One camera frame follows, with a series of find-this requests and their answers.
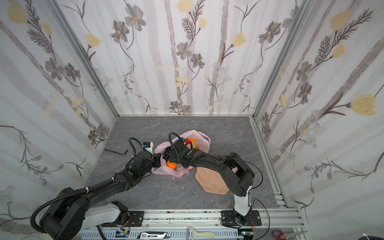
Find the pink scalloped plate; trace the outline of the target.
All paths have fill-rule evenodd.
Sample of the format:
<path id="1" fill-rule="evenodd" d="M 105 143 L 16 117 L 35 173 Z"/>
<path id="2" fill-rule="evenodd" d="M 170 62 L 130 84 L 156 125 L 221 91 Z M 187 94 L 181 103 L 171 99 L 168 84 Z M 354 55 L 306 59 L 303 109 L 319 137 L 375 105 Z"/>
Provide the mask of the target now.
<path id="1" fill-rule="evenodd" d="M 224 195 L 230 191 L 222 176 L 213 170 L 198 167 L 195 177 L 208 193 Z"/>

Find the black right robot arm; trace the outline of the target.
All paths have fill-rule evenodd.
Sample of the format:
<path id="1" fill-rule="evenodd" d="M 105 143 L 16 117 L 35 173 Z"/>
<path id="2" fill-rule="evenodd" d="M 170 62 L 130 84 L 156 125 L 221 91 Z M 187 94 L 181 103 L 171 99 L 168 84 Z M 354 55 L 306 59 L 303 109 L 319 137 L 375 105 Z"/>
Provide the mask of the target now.
<path id="1" fill-rule="evenodd" d="M 205 153 L 192 145 L 186 145 L 183 139 L 170 142 L 172 151 L 170 162 L 181 164 L 185 168 L 206 168 L 222 177 L 227 188 L 234 194 L 233 224 L 225 227 L 238 228 L 245 226 L 250 220 L 252 207 L 250 204 L 250 190 L 255 173 L 236 153 L 218 156 Z"/>

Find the pink plastic bag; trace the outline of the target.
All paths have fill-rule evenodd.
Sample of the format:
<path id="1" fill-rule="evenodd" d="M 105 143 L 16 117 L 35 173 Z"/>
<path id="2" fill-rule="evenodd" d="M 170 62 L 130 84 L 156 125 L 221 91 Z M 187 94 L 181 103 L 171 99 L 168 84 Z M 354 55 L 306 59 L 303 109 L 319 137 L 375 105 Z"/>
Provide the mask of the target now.
<path id="1" fill-rule="evenodd" d="M 176 135 L 175 139 L 172 139 L 172 135 L 173 133 L 170 133 L 169 140 L 155 148 L 154 155 L 160 154 L 160 166 L 153 167 L 151 172 L 180 178 L 193 168 L 187 166 L 188 160 L 192 156 L 191 150 L 208 152 L 211 139 L 196 130 L 188 131 L 180 136 Z"/>

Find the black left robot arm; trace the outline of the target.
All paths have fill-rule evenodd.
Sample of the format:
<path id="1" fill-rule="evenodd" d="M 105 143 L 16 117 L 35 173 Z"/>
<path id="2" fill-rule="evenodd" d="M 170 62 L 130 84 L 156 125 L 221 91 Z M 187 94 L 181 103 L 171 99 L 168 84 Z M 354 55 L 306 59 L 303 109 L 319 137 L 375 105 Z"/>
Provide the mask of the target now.
<path id="1" fill-rule="evenodd" d="M 81 231 L 86 212 L 99 202 L 139 184 L 152 168 L 161 166 L 161 154 L 141 151 L 112 178 L 83 189 L 66 188 L 31 215 L 32 228 L 54 240 L 71 240 Z"/>

